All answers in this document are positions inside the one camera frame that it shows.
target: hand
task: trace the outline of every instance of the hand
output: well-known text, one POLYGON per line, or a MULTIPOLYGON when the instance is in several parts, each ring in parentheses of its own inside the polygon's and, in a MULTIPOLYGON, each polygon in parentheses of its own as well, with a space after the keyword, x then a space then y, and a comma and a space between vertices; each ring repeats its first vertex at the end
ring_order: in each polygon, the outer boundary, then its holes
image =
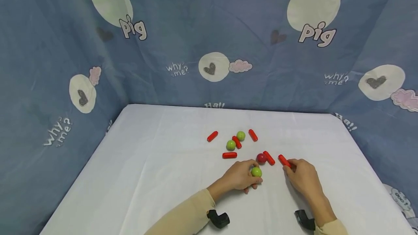
POLYGON ((251 166, 259 165, 254 160, 234 163, 219 180, 207 188, 213 200, 216 202, 223 194, 234 189, 244 190, 245 194, 248 193, 249 186, 256 189, 258 184, 262 183, 262 178, 251 175, 251 166))
POLYGON ((288 166, 283 166, 283 170, 293 187, 307 200, 323 196, 324 192, 315 167, 303 159, 290 159, 288 161, 295 166, 294 170, 288 166))
POLYGON ((221 179, 228 183, 231 189, 244 190, 245 194, 247 194, 249 186, 256 189, 258 184, 262 183, 261 177, 253 177, 251 175, 251 166, 259 167, 254 160, 237 161, 225 172, 221 179))
POLYGON ((305 196, 318 227, 335 221, 337 217, 322 190, 315 167, 303 159, 290 159, 288 161, 295 167, 291 169, 288 166, 283 166, 283 170, 289 177, 293 187, 305 196))

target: blue fabric backdrop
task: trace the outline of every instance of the blue fabric backdrop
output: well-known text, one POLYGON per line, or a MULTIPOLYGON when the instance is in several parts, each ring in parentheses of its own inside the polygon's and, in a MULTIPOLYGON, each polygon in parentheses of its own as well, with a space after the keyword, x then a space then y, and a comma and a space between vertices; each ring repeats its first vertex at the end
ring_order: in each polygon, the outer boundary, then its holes
POLYGON ((129 103, 334 114, 418 234, 418 0, 0 6, 0 234, 41 231, 129 103))

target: red cylinder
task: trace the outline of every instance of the red cylinder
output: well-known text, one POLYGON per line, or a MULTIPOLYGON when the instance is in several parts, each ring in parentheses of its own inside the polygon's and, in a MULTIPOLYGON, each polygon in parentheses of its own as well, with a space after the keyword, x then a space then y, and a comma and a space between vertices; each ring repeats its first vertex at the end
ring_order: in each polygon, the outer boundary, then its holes
POLYGON ((223 153, 222 158, 224 159, 233 159, 236 158, 238 155, 236 152, 230 152, 230 153, 223 153))
POLYGON ((288 160, 286 160, 285 156, 283 155, 279 155, 279 161, 285 165, 288 166, 289 168, 292 168, 292 166, 290 165, 290 163, 288 162, 288 160))
POLYGON ((215 139, 218 136, 218 131, 214 131, 211 135, 208 136, 208 142, 211 142, 213 139, 215 139))
POLYGON ((253 139, 253 141, 258 141, 258 137, 252 129, 248 130, 248 133, 250 134, 251 139, 253 139))
POLYGON ((235 142, 238 149, 241 149, 242 145, 239 139, 236 136, 233 136, 233 141, 235 142))
POLYGON ((270 153, 268 153, 267 151, 264 151, 262 153, 264 153, 264 155, 267 157, 267 161, 270 163, 270 165, 274 165, 276 163, 273 157, 271 157, 270 153))

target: green ball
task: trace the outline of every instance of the green ball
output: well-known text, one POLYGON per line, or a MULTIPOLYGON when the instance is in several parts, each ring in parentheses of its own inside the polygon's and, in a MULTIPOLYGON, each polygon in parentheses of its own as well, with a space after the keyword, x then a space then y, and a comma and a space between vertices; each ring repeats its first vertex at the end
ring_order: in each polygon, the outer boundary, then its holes
POLYGON ((239 131, 239 132, 237 133, 237 138, 238 138, 240 141, 244 141, 244 139, 245 139, 245 133, 244 133, 243 131, 239 131))
POLYGON ((229 140, 226 143, 226 149, 228 149, 229 151, 235 150, 235 142, 233 140, 229 140))
POLYGON ((253 169, 251 169, 251 175, 253 175, 254 177, 261 177, 261 169, 258 167, 254 167, 253 169))

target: black object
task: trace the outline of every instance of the black object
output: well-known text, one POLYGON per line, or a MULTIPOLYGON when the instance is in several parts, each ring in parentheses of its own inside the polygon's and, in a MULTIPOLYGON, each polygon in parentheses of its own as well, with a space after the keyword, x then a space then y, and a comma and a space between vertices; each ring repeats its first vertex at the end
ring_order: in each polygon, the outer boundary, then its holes
POLYGON ((207 216, 218 229, 222 229, 230 223, 229 216, 226 213, 218 216, 216 210, 209 210, 207 216))
POLYGON ((307 230, 315 230, 315 219, 308 219, 305 210, 295 211, 295 216, 300 226, 304 227, 307 230))

